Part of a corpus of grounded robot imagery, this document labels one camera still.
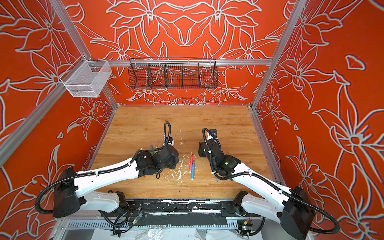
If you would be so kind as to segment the pink pen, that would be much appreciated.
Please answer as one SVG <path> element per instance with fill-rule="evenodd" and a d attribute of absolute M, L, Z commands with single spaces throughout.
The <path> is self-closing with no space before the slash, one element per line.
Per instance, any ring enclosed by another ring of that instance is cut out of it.
<path fill-rule="evenodd" d="M 190 166 L 189 166 L 189 173 L 191 174 L 192 171 L 193 171 L 193 162 L 194 162 L 194 155 L 191 154 L 191 158 L 190 158 Z"/>

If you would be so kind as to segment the blue pen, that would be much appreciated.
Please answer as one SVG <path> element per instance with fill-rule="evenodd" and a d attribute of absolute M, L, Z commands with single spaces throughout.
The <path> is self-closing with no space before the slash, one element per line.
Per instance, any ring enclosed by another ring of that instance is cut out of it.
<path fill-rule="evenodd" d="M 191 171 L 191 180 L 192 181 L 195 179 L 195 167 L 196 167 L 196 163 L 195 163 L 195 161 L 193 161 L 193 163 L 192 163 L 192 171 Z"/>

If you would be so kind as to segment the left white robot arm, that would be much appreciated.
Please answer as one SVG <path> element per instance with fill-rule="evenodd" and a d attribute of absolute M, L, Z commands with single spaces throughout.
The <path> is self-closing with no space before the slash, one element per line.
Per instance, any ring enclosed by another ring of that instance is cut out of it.
<path fill-rule="evenodd" d="M 93 171 L 64 170 L 54 183 L 54 218 L 63 218 L 77 211 L 95 210 L 111 213 L 127 207 L 125 196 L 116 192 L 105 194 L 98 189 L 117 182 L 156 175 L 168 168 L 175 169 L 179 153 L 167 145 L 159 151 L 138 150 L 132 158 Z"/>

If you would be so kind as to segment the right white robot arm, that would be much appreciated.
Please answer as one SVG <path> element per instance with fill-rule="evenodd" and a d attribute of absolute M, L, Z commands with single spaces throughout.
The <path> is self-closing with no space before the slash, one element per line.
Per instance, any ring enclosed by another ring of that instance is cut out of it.
<path fill-rule="evenodd" d="M 234 181 L 261 196 L 258 199 L 248 193 L 239 193 L 236 200 L 243 210 L 280 224 L 296 240 L 306 239 L 316 214 L 303 189 L 291 189 L 263 177 L 239 159 L 225 155 L 219 141 L 212 137 L 199 144 L 199 156 L 209 160 L 211 170 L 219 180 Z"/>

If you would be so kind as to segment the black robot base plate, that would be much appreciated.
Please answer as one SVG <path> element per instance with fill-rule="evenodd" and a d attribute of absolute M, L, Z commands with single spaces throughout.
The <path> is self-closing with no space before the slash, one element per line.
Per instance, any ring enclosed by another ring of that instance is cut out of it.
<path fill-rule="evenodd" d="M 238 225 L 256 217 L 234 204 L 232 199 L 136 199 L 128 200 L 125 209 L 104 213 L 112 223 L 128 220 L 121 228 L 136 224 L 149 225 L 224 225 L 229 219 Z"/>

